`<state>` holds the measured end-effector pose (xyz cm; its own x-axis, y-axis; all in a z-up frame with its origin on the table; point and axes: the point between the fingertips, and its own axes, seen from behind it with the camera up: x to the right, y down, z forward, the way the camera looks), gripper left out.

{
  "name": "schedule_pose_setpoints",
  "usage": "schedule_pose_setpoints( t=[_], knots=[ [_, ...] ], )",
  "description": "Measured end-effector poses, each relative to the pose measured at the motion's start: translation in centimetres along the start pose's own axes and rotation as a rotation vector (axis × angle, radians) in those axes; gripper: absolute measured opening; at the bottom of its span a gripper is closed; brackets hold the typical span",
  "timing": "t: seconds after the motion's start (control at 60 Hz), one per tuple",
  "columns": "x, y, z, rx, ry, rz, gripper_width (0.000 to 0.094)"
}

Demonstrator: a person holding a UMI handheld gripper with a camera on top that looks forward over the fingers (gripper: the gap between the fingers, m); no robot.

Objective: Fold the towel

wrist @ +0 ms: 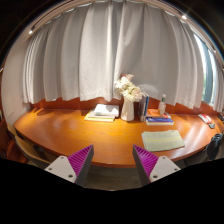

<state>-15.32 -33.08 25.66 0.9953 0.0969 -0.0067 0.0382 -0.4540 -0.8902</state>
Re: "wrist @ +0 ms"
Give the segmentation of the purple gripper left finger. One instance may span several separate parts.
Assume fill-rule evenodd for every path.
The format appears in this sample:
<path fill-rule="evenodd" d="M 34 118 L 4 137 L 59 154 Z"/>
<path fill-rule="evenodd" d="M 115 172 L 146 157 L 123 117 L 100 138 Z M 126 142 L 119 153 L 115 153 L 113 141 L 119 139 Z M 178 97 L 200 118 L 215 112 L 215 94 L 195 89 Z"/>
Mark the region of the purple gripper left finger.
<path fill-rule="evenodd" d="M 45 170 L 79 186 L 83 186 L 93 155 L 93 146 L 89 145 L 68 157 L 59 156 Z"/>

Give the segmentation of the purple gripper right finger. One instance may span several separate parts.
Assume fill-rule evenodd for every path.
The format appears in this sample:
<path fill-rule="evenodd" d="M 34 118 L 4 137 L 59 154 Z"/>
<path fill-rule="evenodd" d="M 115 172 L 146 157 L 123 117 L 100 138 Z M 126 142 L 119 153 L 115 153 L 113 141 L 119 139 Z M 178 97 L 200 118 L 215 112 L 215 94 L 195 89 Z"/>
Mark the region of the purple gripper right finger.
<path fill-rule="evenodd" d="M 168 157 L 158 157 L 137 145 L 132 154 L 143 186 L 180 170 Z"/>

